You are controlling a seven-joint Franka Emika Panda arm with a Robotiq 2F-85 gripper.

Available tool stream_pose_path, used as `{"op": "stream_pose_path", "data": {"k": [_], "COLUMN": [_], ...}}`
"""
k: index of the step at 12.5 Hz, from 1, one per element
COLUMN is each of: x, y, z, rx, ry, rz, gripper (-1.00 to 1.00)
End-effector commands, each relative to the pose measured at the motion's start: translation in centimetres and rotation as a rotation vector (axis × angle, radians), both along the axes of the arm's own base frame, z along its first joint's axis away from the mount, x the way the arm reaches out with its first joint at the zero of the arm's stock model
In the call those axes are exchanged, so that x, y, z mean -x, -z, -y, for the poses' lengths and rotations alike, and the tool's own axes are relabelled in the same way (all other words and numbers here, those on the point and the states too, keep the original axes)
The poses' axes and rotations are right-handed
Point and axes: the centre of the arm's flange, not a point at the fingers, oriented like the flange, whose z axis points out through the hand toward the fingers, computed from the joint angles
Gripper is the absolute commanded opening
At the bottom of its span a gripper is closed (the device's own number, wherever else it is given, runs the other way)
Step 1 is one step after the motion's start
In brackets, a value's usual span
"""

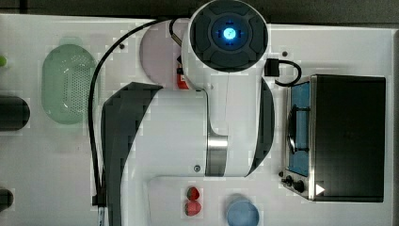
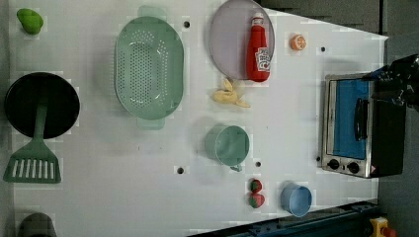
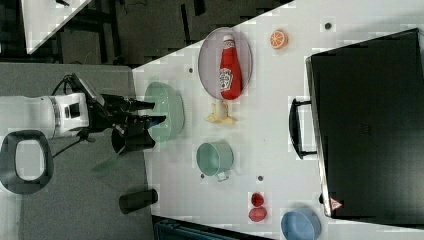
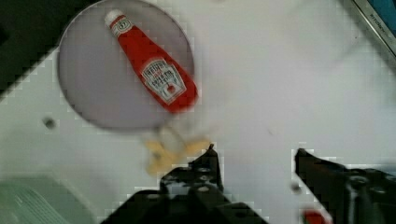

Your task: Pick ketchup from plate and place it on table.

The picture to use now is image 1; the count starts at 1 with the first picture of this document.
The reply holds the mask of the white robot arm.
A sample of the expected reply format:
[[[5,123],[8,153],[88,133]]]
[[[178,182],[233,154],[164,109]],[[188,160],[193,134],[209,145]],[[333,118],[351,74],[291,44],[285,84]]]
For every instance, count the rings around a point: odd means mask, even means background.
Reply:
[[[188,88],[132,82],[102,110],[109,226],[150,226],[155,177],[246,177],[271,149],[274,101],[263,78],[268,31],[240,0],[191,17],[181,57]]]

